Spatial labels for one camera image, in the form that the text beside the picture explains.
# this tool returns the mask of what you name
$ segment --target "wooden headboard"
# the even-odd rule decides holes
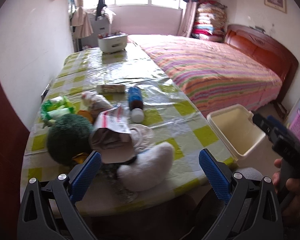
[[[299,65],[295,56],[270,36],[243,25],[229,25],[225,43],[271,69],[281,78],[282,87],[276,99],[281,103]]]

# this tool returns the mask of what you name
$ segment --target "metal screw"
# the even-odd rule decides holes
[[[241,174],[241,173],[236,172],[235,174],[233,174],[233,176],[234,176],[236,179],[242,179],[242,174]]]
[[[270,183],[271,179],[269,177],[265,177],[265,182]]]
[[[35,183],[36,181],[37,181],[36,178],[31,178],[31,179],[29,179],[29,183],[30,183],[30,184],[33,184],[33,183]]]
[[[59,179],[59,180],[64,180],[66,177],[67,177],[66,174],[60,174],[60,175],[58,176],[58,179]]]

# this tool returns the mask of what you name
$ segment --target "table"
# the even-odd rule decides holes
[[[67,96],[77,110],[86,110],[81,100],[83,91],[96,91],[98,84],[138,85],[144,99],[144,125],[155,133],[155,142],[167,141],[175,148],[173,166],[166,179],[156,187],[140,192],[131,203],[121,203],[102,176],[96,176],[83,200],[76,203],[82,216],[111,215],[144,209],[163,203],[207,183],[199,166],[200,150],[208,148],[218,161],[234,163],[230,152],[215,135],[207,120],[170,78],[133,43],[126,50],[103,54],[93,48],[71,54],[52,84],[45,100]],[[104,94],[110,103],[127,106],[126,94]],[[21,173],[21,198],[30,178],[39,181],[55,179],[69,168],[56,163],[47,152],[48,127],[38,117],[31,129]],[[52,209],[58,213],[55,203]]]

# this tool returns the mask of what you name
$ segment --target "cap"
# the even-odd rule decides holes
[[[131,120],[134,123],[141,123],[145,118],[143,111],[140,108],[135,108],[131,110]]]

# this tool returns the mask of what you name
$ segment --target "curtain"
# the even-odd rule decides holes
[[[182,15],[177,36],[190,37],[196,10],[197,10],[197,3],[189,0],[189,2],[186,5],[186,9],[184,10]]]
[[[71,25],[76,26],[73,34],[74,38],[80,39],[88,37],[93,33],[89,15],[83,9],[83,0],[74,0],[76,7],[72,16]]]

